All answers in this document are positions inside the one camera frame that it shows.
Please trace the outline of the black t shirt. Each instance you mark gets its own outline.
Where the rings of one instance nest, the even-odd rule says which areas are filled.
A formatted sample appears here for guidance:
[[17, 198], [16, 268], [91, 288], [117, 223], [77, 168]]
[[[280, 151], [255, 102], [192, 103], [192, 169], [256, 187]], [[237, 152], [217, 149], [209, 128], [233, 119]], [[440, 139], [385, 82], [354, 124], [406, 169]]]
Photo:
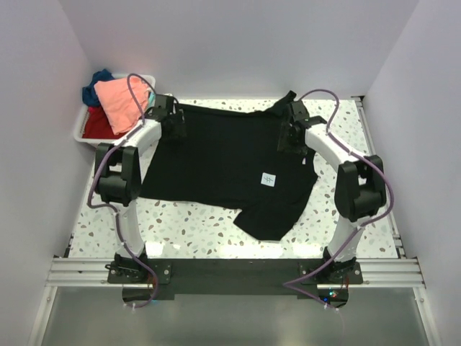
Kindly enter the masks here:
[[279, 241], [301, 217], [318, 175], [314, 151], [277, 150], [283, 111], [296, 94], [250, 113], [181, 105], [187, 135], [161, 139], [141, 197], [238, 209], [234, 224], [261, 241]]

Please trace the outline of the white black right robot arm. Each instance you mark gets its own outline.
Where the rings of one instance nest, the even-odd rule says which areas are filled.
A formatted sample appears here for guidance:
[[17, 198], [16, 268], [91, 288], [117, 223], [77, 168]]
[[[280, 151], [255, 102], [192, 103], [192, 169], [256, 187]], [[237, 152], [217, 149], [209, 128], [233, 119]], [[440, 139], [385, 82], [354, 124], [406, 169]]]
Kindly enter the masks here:
[[387, 203], [382, 159], [364, 156], [335, 136], [321, 116], [311, 117], [301, 100], [283, 111], [277, 150], [319, 154], [336, 173], [334, 204], [339, 213], [334, 235], [323, 251], [323, 264], [314, 270], [337, 283], [353, 268], [365, 224]]

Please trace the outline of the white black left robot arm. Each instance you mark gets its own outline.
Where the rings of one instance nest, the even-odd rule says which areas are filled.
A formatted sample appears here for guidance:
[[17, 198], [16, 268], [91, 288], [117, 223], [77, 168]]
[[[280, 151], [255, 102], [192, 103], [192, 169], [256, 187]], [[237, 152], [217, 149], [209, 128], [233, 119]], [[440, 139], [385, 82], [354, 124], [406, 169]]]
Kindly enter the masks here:
[[114, 266], [123, 267], [125, 276], [134, 283], [143, 282], [149, 274], [146, 245], [140, 235], [136, 210], [143, 180], [140, 155], [161, 139], [176, 140], [185, 136], [184, 112], [179, 101], [171, 94], [160, 94], [126, 135], [114, 143], [97, 146], [87, 205], [112, 211], [118, 243]]

